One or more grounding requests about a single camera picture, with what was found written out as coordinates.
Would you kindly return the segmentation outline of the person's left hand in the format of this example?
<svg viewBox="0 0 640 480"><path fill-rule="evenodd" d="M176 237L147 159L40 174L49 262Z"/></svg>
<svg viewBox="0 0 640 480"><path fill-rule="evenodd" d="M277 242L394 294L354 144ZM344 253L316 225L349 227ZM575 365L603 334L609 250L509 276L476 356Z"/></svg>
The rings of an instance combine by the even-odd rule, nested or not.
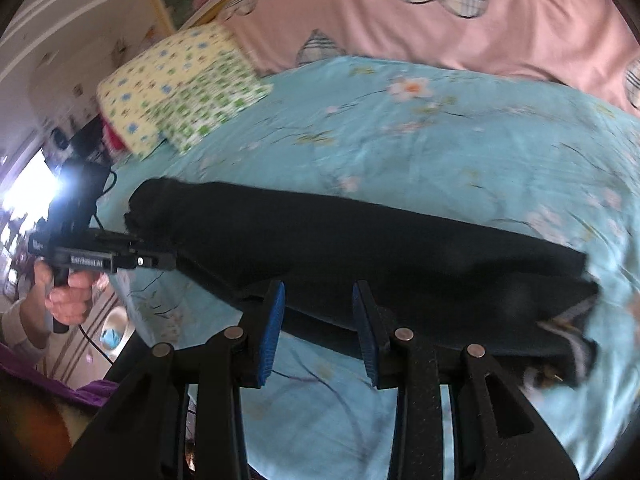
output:
<svg viewBox="0 0 640 480"><path fill-rule="evenodd" d="M101 274L92 271L74 271L62 285L54 284L54 274L43 260L34 266L35 285L28 295L32 312L40 322L49 313L63 325L80 325L92 309L92 289Z"/></svg>

